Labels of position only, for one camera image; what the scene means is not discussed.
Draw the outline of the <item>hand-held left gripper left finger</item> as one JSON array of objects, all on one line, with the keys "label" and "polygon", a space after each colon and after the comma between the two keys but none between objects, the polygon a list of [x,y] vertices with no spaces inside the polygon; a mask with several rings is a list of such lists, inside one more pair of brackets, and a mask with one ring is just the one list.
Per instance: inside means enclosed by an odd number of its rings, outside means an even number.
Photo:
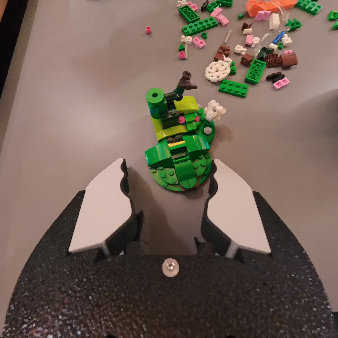
[{"label": "hand-held left gripper left finger", "polygon": [[143,211],[136,212],[129,196],[126,160],[118,158],[86,187],[68,252],[142,256],[143,223]]}]

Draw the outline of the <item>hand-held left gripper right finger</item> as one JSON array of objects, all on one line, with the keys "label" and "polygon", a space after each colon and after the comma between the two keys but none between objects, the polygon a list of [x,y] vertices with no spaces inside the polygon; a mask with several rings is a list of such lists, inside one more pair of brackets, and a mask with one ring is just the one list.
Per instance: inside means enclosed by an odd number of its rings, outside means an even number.
[{"label": "hand-held left gripper right finger", "polygon": [[201,235],[217,255],[234,259],[239,250],[271,254],[253,190],[219,159],[212,163],[208,192]]}]

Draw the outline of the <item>green lego plant model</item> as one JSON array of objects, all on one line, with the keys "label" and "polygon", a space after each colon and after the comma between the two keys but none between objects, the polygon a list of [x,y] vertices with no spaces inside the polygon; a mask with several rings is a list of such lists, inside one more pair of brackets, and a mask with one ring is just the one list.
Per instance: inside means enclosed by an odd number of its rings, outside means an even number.
[{"label": "green lego plant model", "polygon": [[176,89],[169,93],[157,87],[146,93],[158,140],[145,151],[147,166],[159,185],[176,192],[196,188],[208,177],[215,122],[226,113],[215,100],[201,108],[193,96],[184,96],[185,90],[197,89],[191,76],[184,71]]}]

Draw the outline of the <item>pile of loose lego pieces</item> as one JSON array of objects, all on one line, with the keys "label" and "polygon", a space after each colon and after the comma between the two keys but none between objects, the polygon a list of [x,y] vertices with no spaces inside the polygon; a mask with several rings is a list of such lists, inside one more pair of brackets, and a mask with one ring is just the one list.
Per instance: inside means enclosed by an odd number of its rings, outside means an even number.
[{"label": "pile of loose lego pieces", "polygon": [[[197,13],[198,6],[190,1],[177,1],[179,15],[186,21],[181,28],[181,45],[179,46],[179,59],[187,60],[188,45],[193,44],[198,48],[206,45],[208,31],[218,25],[226,27],[229,19],[222,13],[224,8],[231,8],[234,1],[204,1],[201,12],[206,11],[208,16],[201,18]],[[309,14],[317,15],[323,8],[318,1],[297,1],[294,6]],[[290,19],[289,10],[271,13],[259,11],[256,17],[250,17],[245,12],[240,12],[237,19],[243,22],[241,32],[245,37],[244,45],[236,45],[233,53],[241,56],[240,64],[248,67],[244,83],[227,79],[236,74],[235,62],[230,58],[231,48],[227,45],[232,30],[229,30],[213,61],[205,69],[205,78],[209,82],[220,83],[218,91],[224,94],[246,98],[249,84],[256,85],[260,82],[264,70],[269,67],[290,69],[298,64],[297,54],[286,48],[292,43],[290,33],[302,27],[297,19]]]}]

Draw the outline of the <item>orange lego brick separator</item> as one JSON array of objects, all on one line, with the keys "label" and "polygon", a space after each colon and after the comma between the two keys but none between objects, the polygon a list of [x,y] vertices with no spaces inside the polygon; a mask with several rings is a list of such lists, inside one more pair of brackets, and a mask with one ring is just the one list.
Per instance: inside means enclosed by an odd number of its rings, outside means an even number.
[{"label": "orange lego brick separator", "polygon": [[248,0],[245,9],[250,17],[256,17],[259,11],[276,13],[291,9],[296,3],[297,0]]}]

